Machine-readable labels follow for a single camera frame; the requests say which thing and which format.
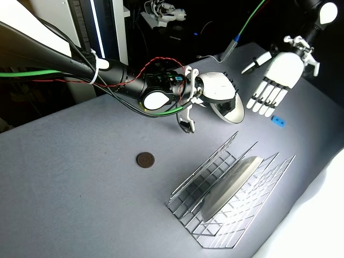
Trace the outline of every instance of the metal frame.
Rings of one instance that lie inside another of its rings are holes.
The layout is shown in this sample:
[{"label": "metal frame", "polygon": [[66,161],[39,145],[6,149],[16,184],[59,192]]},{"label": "metal frame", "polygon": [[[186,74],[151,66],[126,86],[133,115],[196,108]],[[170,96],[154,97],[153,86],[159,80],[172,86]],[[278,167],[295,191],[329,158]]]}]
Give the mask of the metal frame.
[{"label": "metal frame", "polygon": [[231,168],[257,144],[235,158],[228,147],[236,132],[171,194],[167,207],[203,247],[232,249],[247,232],[253,219],[263,207],[295,156],[270,169],[279,153],[260,164],[240,190],[209,221],[203,221],[202,201]]}]

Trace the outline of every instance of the plate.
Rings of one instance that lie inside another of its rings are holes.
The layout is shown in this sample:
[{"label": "plate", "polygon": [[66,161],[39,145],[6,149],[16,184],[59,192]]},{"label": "plate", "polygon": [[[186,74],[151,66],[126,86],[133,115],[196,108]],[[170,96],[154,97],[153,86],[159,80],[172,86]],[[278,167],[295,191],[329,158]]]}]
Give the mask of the plate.
[{"label": "plate", "polygon": [[215,103],[210,103],[211,108],[213,111],[225,122],[231,123],[231,124],[238,124],[243,121],[243,118],[245,116],[245,110],[243,108],[243,104],[241,101],[241,98],[239,94],[235,94],[235,108],[223,116],[220,112],[221,110],[221,104],[215,104]]},{"label": "plate", "polygon": [[263,158],[257,156],[241,160],[218,182],[205,197],[202,207],[202,218],[204,222],[210,220],[223,208],[245,184],[249,177],[252,176],[262,161]]}]

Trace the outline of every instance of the brown round cookie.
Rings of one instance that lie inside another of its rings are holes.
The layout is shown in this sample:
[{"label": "brown round cookie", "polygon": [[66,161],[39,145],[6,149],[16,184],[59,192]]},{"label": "brown round cookie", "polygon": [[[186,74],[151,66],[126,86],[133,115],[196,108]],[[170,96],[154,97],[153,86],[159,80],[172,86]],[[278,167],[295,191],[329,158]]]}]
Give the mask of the brown round cookie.
[{"label": "brown round cookie", "polygon": [[150,168],[154,164],[154,156],[149,152],[140,153],[136,161],[141,168]]}]

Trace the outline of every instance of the white zip tie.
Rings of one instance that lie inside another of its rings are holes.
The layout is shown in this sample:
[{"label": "white zip tie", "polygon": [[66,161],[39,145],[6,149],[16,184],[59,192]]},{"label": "white zip tie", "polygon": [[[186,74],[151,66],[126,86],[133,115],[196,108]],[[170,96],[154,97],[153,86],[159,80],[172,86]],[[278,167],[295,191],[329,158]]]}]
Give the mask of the white zip tie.
[{"label": "white zip tie", "polygon": [[95,58],[96,58],[96,72],[95,72],[95,75],[94,75],[92,81],[90,81],[89,84],[94,84],[94,82],[96,81],[96,79],[98,77],[98,73],[99,73],[99,62],[98,62],[99,58],[98,58],[96,52],[92,48],[91,48],[91,53],[93,55],[95,55]]}]

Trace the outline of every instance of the gray tabletop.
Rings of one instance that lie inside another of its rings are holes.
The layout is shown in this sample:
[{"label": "gray tabletop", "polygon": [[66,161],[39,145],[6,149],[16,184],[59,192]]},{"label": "gray tabletop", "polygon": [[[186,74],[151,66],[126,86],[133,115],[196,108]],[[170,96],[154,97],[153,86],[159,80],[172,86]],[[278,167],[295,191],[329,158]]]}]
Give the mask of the gray tabletop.
[{"label": "gray tabletop", "polygon": [[[240,70],[261,53],[249,44],[226,63],[192,66],[228,72],[246,103],[267,66]],[[196,133],[185,134],[175,117],[145,118],[102,96],[0,134],[0,257],[251,257],[338,150],[344,129],[344,110],[303,79],[275,115],[285,128],[249,110],[230,125],[197,106]],[[258,141],[252,154],[297,157],[235,249],[202,249],[165,203],[236,131],[235,155]],[[154,166],[136,164],[141,152],[154,154]]]}]

